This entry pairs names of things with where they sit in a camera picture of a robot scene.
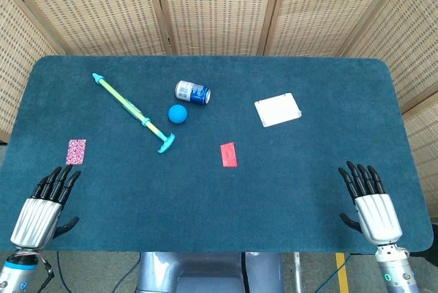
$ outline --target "small card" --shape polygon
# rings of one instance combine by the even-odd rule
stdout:
[[[82,164],[87,140],[74,139],[68,142],[66,164]]]
[[[263,127],[270,127],[301,117],[301,111],[292,93],[256,101],[254,104]]]
[[[234,142],[220,145],[222,153],[222,165],[225,168],[237,168],[237,158],[235,156]]]

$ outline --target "floor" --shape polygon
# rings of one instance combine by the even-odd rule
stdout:
[[[0,146],[0,165],[7,147]],[[12,251],[0,252],[0,260],[5,260]],[[45,251],[55,271],[55,278],[44,293],[68,292],[62,285],[57,267],[55,251]],[[334,254],[300,253],[301,288],[296,287],[295,257],[293,253],[283,255],[283,274],[285,293],[314,293],[336,270]],[[63,278],[71,292],[112,292],[117,282],[137,262],[138,252],[60,252],[60,265]],[[438,293],[438,268],[422,257],[410,257],[409,262],[415,271],[421,293]],[[346,264],[348,292],[386,293],[373,255],[353,255]],[[28,292],[36,292],[46,279],[43,267],[38,267],[35,280]],[[118,286],[117,293],[133,293],[138,278],[138,267]],[[325,286],[323,292],[340,292],[337,276]]]

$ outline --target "pink patterned card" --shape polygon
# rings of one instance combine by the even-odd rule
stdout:
[[[87,140],[75,139],[68,142],[66,164],[82,164]]]

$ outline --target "wicker screen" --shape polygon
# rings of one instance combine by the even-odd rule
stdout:
[[[254,55],[268,0],[167,0],[179,54]]]
[[[164,54],[151,0],[33,0],[75,54]]]
[[[348,52],[386,61],[402,110],[438,83],[437,7],[438,0],[387,0]]]
[[[0,140],[8,140],[35,62],[56,54],[13,0],[0,0]]]
[[[431,217],[438,216],[438,98],[405,120],[412,154]]]
[[[372,0],[278,0],[266,54],[336,55]]]

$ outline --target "white card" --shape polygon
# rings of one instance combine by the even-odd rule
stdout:
[[[294,120],[301,117],[301,111],[298,108],[292,93],[285,93],[254,103],[259,113],[263,127]]]

